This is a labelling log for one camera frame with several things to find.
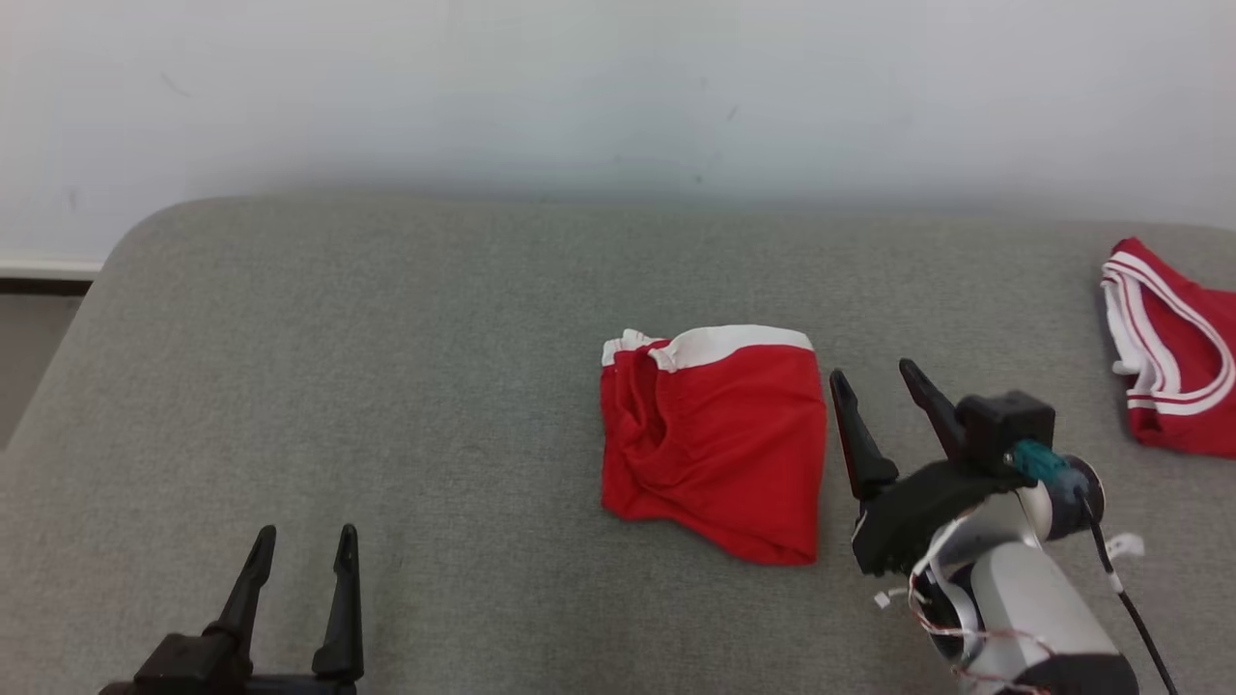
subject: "floor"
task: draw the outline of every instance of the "floor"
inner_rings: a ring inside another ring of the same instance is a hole
[[[0,451],[80,304],[78,297],[0,294]]]

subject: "red garment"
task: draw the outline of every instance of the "red garment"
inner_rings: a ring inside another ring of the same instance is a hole
[[[1236,293],[1190,282],[1136,239],[1103,265],[1103,289],[1137,440],[1236,458]]]
[[[601,412],[604,508],[674,519],[753,563],[816,561],[827,411],[806,335],[627,330],[604,346]]]

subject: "gray sofa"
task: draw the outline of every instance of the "gray sofa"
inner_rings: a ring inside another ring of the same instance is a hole
[[[952,693],[859,574],[836,432],[808,568],[599,505],[602,341],[764,323],[844,367],[885,453],[938,458],[896,369],[1022,388],[1105,476],[1120,569],[1185,693],[1230,693],[1236,464],[1136,445],[1098,292],[1141,236],[1236,289],[1196,228],[760,216],[392,198],[219,199],[108,261],[4,459],[7,693],[91,693],[221,608],[279,531],[252,654],[307,672],[360,529],[367,693]],[[1147,693],[1089,538],[1052,547]]]

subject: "black cable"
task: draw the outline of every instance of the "black cable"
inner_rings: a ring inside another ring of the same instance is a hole
[[[1090,521],[1090,533],[1094,534],[1094,544],[1099,548],[1099,561],[1103,563],[1104,571],[1107,576],[1116,578],[1116,568],[1111,566],[1111,556],[1107,555],[1107,542],[1103,538],[1103,528],[1099,526],[1099,519],[1094,517],[1094,511],[1090,508],[1090,502],[1085,498],[1082,488],[1074,488],[1073,493],[1082,500],[1082,507],[1085,510],[1086,519]],[[1163,679],[1163,685],[1167,686],[1169,695],[1179,695],[1175,689],[1175,684],[1172,683],[1172,675],[1167,673],[1167,664],[1163,663],[1163,657],[1158,653],[1158,647],[1154,646],[1154,641],[1151,639],[1151,633],[1146,629],[1146,622],[1142,621],[1142,615],[1137,612],[1137,607],[1133,606],[1132,599],[1125,592],[1125,586],[1120,584],[1120,579],[1116,578],[1112,586],[1120,586],[1120,591],[1116,596],[1120,596],[1120,602],[1125,605],[1125,610],[1128,611],[1128,617],[1133,618],[1133,625],[1137,626],[1137,633],[1142,636],[1142,642],[1146,643],[1146,650],[1151,653],[1151,659],[1154,660],[1154,668],[1159,672],[1159,678]]]

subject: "wire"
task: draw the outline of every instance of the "wire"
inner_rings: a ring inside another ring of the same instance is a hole
[[[965,637],[971,637],[971,636],[980,638],[989,638],[989,639],[990,638],[1028,639],[1033,642],[1036,646],[1038,646],[1038,648],[1042,649],[1048,657],[1054,657],[1056,650],[1052,649],[1052,647],[1047,643],[1046,639],[1021,629],[1010,628],[1010,629],[997,629],[989,632],[985,629],[970,629],[965,627],[943,627],[927,620],[926,613],[923,613],[921,605],[922,596],[918,594],[915,582],[918,580],[918,576],[923,571],[926,571],[927,566],[931,565],[931,561],[936,559],[936,555],[939,554],[941,549],[944,548],[944,544],[948,543],[948,539],[952,538],[954,533],[957,533],[958,527],[962,526],[962,522],[965,521],[965,517],[974,513],[974,511],[975,510],[971,510],[970,512],[967,512],[965,514],[962,514],[960,517],[957,517],[955,519],[949,522],[949,524],[941,531],[939,535],[936,537],[936,540],[933,540],[931,545],[927,547],[927,552],[923,554],[923,556],[920,558],[918,561],[915,563],[915,566],[910,570],[910,581],[906,589],[906,605],[910,607],[910,613],[915,617],[915,621],[917,621],[918,625],[927,631],[928,634],[938,634],[942,637],[960,637],[963,639]],[[958,678],[965,678],[976,683],[978,681],[1000,683],[1004,685],[1004,690],[1010,693],[1026,693],[1028,695],[1051,695],[1042,688],[1037,688],[1033,685],[1022,685],[999,675],[975,673],[960,665],[952,667],[952,672],[953,675]]]
[[[1133,625],[1137,626],[1137,633],[1142,636],[1142,642],[1146,643],[1146,650],[1151,653],[1151,659],[1154,660],[1154,668],[1159,672],[1159,678],[1163,679],[1163,685],[1167,686],[1169,695],[1179,695],[1175,689],[1175,684],[1172,683],[1172,675],[1167,673],[1167,664],[1163,663],[1163,657],[1158,653],[1158,647],[1154,646],[1154,639],[1151,638],[1151,633],[1146,629],[1146,623],[1142,621],[1142,615],[1137,612],[1137,607],[1133,606],[1132,599],[1125,592],[1124,584],[1120,582],[1120,576],[1116,574],[1116,568],[1111,565],[1111,558],[1107,555],[1107,543],[1103,539],[1103,527],[1099,526],[1099,519],[1094,516],[1094,510],[1090,508],[1090,502],[1086,500],[1080,487],[1074,487],[1073,493],[1082,500],[1082,506],[1085,510],[1086,519],[1090,521],[1090,533],[1094,535],[1094,544],[1099,548],[1099,561],[1103,563],[1104,571],[1107,573],[1107,580],[1111,582],[1111,587],[1116,591],[1116,596],[1120,596],[1120,602],[1125,605],[1125,610],[1128,611],[1128,617],[1133,618]]]

